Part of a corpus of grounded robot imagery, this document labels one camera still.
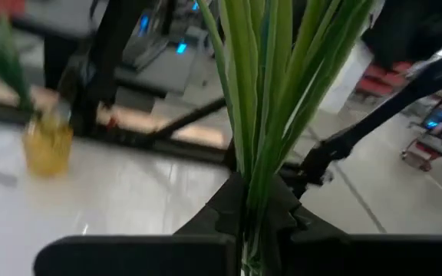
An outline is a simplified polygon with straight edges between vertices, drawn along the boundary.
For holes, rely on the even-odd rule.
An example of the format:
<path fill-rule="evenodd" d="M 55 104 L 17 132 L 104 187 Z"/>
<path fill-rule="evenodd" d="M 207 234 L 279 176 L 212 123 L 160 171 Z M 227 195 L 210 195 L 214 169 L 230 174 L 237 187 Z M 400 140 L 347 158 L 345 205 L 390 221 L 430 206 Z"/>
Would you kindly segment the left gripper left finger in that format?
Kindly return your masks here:
<path fill-rule="evenodd" d="M 246 187 L 233 173 L 171 235 L 72 235 L 41 249 L 34 276 L 241 276 Z"/>

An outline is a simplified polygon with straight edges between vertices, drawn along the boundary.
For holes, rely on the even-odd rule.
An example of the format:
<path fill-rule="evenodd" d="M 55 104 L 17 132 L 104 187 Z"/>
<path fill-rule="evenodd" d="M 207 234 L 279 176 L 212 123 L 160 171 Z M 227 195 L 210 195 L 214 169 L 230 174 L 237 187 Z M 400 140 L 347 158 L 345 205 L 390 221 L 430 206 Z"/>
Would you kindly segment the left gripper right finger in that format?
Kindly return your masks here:
<path fill-rule="evenodd" d="M 442 235 L 349 234 L 277 180 L 277 276 L 442 276 Z"/>

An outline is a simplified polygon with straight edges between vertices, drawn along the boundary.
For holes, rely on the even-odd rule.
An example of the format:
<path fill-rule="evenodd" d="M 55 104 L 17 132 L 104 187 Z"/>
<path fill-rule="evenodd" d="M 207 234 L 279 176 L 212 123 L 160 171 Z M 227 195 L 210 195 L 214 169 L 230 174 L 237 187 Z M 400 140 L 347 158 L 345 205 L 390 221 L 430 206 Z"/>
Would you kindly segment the white artificial flower bunch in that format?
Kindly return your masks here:
<path fill-rule="evenodd" d="M 246 188 L 242 270 L 266 276 L 262 224 L 275 176 L 360 35 L 374 0 L 219 0 L 206 23 Z"/>

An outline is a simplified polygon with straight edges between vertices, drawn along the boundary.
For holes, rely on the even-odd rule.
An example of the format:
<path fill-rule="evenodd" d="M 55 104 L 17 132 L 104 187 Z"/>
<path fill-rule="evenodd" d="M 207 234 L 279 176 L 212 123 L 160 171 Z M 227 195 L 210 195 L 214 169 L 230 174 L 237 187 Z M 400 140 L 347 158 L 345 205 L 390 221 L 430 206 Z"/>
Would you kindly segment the red artificial flower bunch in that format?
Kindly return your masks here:
<path fill-rule="evenodd" d="M 26 81 L 12 34 L 13 15 L 25 10 L 25 0 L 0 0 L 0 79 L 18 95 L 18 108 L 34 112 L 31 88 Z"/>

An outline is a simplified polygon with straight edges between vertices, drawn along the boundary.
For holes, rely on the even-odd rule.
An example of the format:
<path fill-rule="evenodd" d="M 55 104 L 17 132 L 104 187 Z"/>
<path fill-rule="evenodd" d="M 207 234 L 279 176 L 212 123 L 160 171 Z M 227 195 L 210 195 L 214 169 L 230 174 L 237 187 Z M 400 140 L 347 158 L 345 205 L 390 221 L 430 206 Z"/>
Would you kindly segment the yellow glass vase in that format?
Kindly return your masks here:
<path fill-rule="evenodd" d="M 22 134 L 28 171 L 44 178 L 67 172 L 73 135 L 68 117 L 57 110 L 35 113 Z"/>

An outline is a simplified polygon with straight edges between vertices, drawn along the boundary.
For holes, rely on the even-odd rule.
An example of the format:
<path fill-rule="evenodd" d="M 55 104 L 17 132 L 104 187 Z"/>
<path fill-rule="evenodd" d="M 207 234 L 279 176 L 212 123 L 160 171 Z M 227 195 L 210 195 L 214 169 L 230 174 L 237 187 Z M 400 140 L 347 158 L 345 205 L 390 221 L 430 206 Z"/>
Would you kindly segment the glossy white table sheet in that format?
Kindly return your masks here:
<path fill-rule="evenodd" d="M 38 251 L 67 235 L 175 232 L 226 181 L 225 169 L 76 139 L 68 171 L 25 164 L 21 129 L 0 123 L 0 276 L 31 276 Z"/>

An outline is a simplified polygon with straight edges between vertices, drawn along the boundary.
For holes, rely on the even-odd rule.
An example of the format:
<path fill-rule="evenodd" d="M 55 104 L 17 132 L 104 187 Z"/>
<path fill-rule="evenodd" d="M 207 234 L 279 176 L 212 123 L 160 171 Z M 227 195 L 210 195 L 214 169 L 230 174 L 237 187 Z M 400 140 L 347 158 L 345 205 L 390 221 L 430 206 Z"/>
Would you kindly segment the cart with blue light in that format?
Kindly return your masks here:
<path fill-rule="evenodd" d="M 410 122 L 407 127 L 417 127 L 421 133 L 412 139 L 401 151 L 400 158 L 417 162 L 418 169 L 429 172 L 432 162 L 442 157 L 442 96 L 418 122 Z"/>

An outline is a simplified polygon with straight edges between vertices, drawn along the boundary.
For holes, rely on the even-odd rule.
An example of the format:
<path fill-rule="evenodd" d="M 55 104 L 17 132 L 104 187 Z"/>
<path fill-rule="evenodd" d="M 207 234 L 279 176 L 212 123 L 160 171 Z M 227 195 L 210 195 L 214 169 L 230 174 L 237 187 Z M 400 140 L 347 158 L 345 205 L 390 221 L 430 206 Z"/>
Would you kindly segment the red plastic crate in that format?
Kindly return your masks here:
<path fill-rule="evenodd" d="M 406 74 L 411 67 L 409 62 L 397 62 L 392 69 L 384 69 L 371 62 L 357 82 L 355 91 L 377 97 L 387 96 L 406 83 Z"/>

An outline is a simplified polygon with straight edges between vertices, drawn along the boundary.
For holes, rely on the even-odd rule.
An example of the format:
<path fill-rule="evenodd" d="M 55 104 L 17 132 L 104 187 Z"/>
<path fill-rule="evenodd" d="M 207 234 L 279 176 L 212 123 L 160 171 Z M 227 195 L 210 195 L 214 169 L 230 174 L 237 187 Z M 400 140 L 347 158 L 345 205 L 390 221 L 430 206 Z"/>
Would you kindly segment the grey desk with keyboard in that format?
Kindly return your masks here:
<path fill-rule="evenodd" d="M 44 42 L 44 80 L 55 89 L 70 56 L 98 31 L 113 0 L 24 0 L 13 26 Z M 115 71 L 117 85 L 164 98 L 183 94 L 209 47 L 197 0 L 144 0 Z"/>

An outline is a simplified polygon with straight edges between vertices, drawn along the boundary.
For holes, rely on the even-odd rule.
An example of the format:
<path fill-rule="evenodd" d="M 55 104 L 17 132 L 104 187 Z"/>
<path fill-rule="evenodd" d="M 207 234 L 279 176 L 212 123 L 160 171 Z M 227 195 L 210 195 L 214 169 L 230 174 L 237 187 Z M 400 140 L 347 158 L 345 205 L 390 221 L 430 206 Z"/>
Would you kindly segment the black metal table frame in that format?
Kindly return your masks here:
<path fill-rule="evenodd" d="M 220 149 L 172 138 L 175 131 L 201 120 L 225 106 L 224 99 L 219 98 L 188 113 L 186 116 L 174 120 L 172 123 L 168 123 L 158 131 L 141 133 L 118 126 L 111 127 L 99 124 L 97 122 L 97 103 L 93 102 L 78 104 L 71 109 L 71 125 L 76 136 L 88 140 L 136 150 L 157 152 L 199 162 L 214 163 L 234 170 L 236 164 L 234 146 L 229 145 L 227 149 Z"/>

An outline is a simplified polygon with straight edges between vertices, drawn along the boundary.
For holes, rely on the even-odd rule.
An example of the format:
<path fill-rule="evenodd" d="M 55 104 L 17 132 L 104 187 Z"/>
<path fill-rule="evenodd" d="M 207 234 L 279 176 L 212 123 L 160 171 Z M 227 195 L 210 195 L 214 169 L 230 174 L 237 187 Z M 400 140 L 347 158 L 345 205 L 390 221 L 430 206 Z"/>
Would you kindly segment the black diagonal frame strut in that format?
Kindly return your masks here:
<path fill-rule="evenodd" d="M 301 163 L 303 179 L 293 188 L 295 197 L 301 198 L 308 184 L 322 186 L 322 177 L 329 164 L 347 158 L 362 138 L 414 101 L 441 89 L 442 58 L 429 63 L 407 85 L 362 120 L 317 143 Z"/>

